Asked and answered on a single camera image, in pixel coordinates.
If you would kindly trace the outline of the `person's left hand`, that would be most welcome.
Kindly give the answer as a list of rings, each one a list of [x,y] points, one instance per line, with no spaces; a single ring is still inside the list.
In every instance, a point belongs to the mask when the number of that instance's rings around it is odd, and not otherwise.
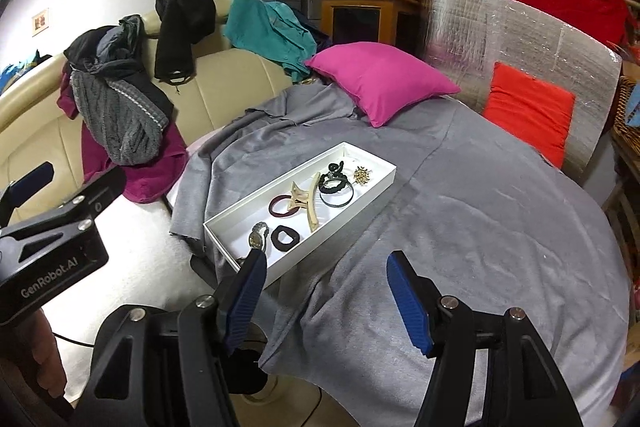
[[[17,336],[37,364],[36,382],[52,398],[64,395],[67,384],[58,344],[41,309],[17,327]]]

